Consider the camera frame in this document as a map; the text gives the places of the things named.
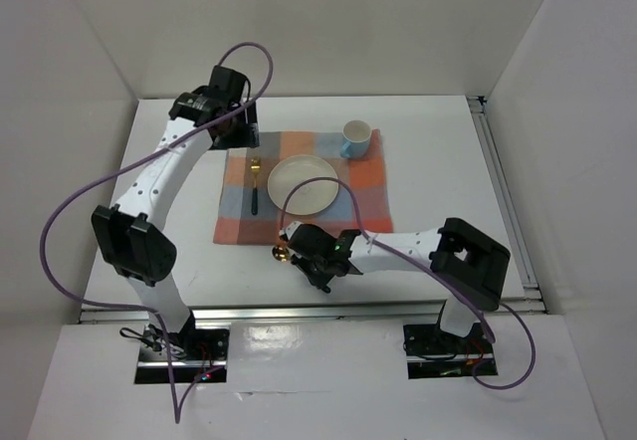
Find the light blue mug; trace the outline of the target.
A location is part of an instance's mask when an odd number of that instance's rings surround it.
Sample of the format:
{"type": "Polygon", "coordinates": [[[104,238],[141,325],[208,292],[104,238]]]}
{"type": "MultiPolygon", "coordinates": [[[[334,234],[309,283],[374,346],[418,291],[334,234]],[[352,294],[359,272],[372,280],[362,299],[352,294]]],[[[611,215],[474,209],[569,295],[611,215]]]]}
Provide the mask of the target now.
{"type": "Polygon", "coordinates": [[[340,156],[345,159],[361,159],[371,143],[372,129],[362,120],[349,121],[342,130],[340,156]]]}

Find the gold fork green handle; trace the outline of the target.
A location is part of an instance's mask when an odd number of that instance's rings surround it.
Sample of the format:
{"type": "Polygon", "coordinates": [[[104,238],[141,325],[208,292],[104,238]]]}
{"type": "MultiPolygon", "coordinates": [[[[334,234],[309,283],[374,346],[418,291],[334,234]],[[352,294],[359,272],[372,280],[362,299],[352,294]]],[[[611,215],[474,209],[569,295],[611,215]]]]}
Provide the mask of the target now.
{"type": "Polygon", "coordinates": [[[251,214],[256,216],[259,213],[259,174],[261,172],[261,158],[253,157],[251,159],[251,173],[253,176],[253,187],[251,195],[251,214]]]}

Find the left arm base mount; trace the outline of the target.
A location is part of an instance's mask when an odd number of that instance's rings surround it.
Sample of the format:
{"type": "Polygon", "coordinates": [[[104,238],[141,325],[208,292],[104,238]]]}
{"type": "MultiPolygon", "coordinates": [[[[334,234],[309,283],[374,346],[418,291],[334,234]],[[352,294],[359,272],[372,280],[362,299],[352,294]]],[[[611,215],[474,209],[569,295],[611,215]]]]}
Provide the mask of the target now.
{"type": "MultiPolygon", "coordinates": [[[[119,335],[139,343],[134,383],[167,384],[168,367],[166,346],[162,335],[151,326],[142,331],[121,328],[119,335]]],[[[227,381],[227,356],[230,330],[215,328],[196,330],[194,341],[186,347],[170,346],[174,379],[177,384],[187,384],[197,378],[201,383],[225,383],[227,381]]]]}

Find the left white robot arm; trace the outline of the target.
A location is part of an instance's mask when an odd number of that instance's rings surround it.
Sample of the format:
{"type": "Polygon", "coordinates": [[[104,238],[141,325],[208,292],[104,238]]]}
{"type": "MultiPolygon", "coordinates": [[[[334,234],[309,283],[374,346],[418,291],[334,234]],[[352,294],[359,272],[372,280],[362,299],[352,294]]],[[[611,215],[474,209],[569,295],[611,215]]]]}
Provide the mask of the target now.
{"type": "Polygon", "coordinates": [[[175,245],[163,228],[174,199],[194,165],[208,150],[255,147],[257,113],[247,104],[251,84],[232,69],[214,67],[208,85],[173,103],[149,162],[111,207],[99,206],[91,222],[105,262],[126,278],[142,305],[153,310],[150,330],[175,359],[195,350],[195,320],[182,301],[172,270],[175,245]]]}

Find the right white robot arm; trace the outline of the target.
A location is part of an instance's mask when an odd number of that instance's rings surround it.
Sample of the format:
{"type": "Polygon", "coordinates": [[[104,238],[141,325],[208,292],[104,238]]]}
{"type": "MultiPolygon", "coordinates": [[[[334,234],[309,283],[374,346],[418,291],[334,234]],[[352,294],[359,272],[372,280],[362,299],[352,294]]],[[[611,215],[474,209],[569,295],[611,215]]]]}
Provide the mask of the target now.
{"type": "Polygon", "coordinates": [[[290,262],[310,284],[327,293],[334,278],[377,272],[419,272],[450,293],[434,329],[446,352],[458,351],[476,323],[495,336],[484,313],[499,308],[511,253],[508,248],[460,218],[439,229],[415,233],[372,233],[358,229],[334,237],[317,225],[295,221],[279,232],[290,262]]]}

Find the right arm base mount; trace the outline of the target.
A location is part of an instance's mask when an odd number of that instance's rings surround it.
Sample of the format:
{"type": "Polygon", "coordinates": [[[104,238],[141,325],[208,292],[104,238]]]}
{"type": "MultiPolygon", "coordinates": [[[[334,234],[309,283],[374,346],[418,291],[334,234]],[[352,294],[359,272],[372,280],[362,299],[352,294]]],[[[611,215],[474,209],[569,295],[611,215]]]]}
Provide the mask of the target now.
{"type": "Polygon", "coordinates": [[[409,379],[442,379],[495,376],[498,368],[494,350],[479,324],[467,337],[456,337],[434,324],[403,326],[403,350],[409,379]]]}

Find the cream ceramic plate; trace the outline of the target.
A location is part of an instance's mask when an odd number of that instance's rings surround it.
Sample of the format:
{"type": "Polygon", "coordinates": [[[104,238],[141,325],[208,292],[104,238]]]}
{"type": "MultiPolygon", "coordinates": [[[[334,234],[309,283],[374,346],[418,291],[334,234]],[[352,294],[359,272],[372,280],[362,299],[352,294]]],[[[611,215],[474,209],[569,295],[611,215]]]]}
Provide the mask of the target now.
{"type": "Polygon", "coordinates": [[[295,155],[280,161],[271,171],[267,189],[272,202],[280,209],[290,193],[286,211],[288,214],[309,216],[324,211],[336,198],[339,185],[325,181],[324,177],[337,178],[334,168],[324,159],[314,155],[295,155]]]}

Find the gold spoon green handle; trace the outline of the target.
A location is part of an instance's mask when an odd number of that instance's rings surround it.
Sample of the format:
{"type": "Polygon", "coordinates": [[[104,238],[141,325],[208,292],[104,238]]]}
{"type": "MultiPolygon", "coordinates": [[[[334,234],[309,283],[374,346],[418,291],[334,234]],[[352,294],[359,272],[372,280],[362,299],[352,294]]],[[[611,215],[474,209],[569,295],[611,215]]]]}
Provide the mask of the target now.
{"type": "Polygon", "coordinates": [[[272,255],[275,260],[285,263],[290,260],[291,254],[285,245],[276,245],[272,249],[272,255]]]}

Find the checkered orange blue cloth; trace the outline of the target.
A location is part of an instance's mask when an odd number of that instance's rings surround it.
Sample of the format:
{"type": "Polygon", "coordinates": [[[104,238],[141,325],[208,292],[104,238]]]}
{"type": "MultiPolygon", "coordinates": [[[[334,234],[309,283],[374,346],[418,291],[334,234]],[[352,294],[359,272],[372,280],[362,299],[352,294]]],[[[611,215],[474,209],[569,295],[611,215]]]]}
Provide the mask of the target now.
{"type": "Polygon", "coordinates": [[[372,132],[369,149],[359,160],[340,156],[342,135],[338,132],[262,132],[260,142],[256,148],[237,148],[227,152],[214,243],[271,245],[276,241],[281,210],[268,194],[268,177],[280,161],[302,154],[327,161],[337,177],[352,189],[366,230],[381,233],[393,231],[382,140],[378,129],[372,132]],[[259,213],[256,216],[251,214],[253,176],[250,166],[253,157],[261,158],[259,213]]]}

